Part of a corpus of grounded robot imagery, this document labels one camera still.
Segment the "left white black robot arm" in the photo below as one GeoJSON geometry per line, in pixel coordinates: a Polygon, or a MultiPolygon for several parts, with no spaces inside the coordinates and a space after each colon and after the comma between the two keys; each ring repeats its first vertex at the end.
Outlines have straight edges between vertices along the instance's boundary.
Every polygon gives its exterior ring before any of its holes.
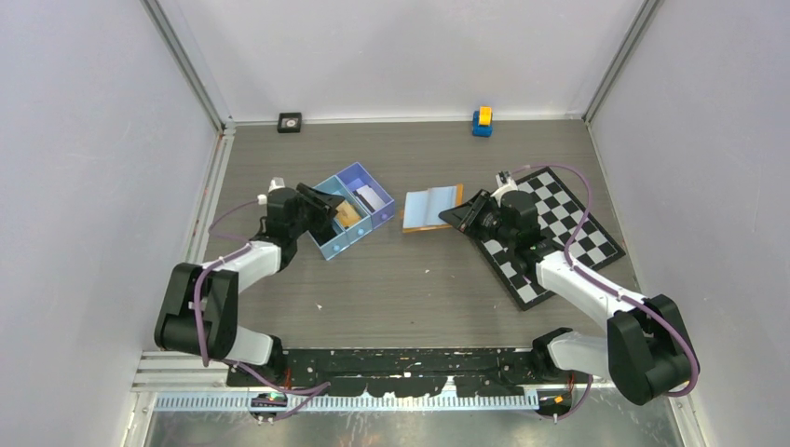
{"type": "Polygon", "coordinates": [[[247,363],[261,384],[277,384],[286,371],[281,341],[239,324],[239,296],[286,268],[304,233],[332,232],[344,200],[303,183],[291,188],[274,179],[269,191],[253,201],[266,213],[251,239],[212,262],[173,267],[154,329],[157,347],[204,362],[247,363]]]}

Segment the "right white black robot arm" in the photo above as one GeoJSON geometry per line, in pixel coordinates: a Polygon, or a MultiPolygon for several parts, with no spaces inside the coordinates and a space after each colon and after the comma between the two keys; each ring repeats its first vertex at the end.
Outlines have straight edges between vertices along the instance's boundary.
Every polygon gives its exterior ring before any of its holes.
{"type": "Polygon", "coordinates": [[[527,192],[481,190],[439,216],[473,240],[498,243],[517,274],[566,299],[604,330],[594,337],[561,329],[535,340],[531,365],[540,380],[555,382],[567,371],[598,376],[637,405],[685,396],[697,385],[701,365],[676,303],[622,288],[560,248],[541,230],[527,192]]]}

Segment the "orange leather card holder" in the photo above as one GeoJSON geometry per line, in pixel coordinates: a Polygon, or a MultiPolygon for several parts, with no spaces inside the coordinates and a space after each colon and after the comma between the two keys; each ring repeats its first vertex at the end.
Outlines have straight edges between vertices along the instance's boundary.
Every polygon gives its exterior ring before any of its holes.
{"type": "Polygon", "coordinates": [[[463,184],[408,192],[402,213],[403,233],[449,228],[439,214],[462,203],[463,184]]]}

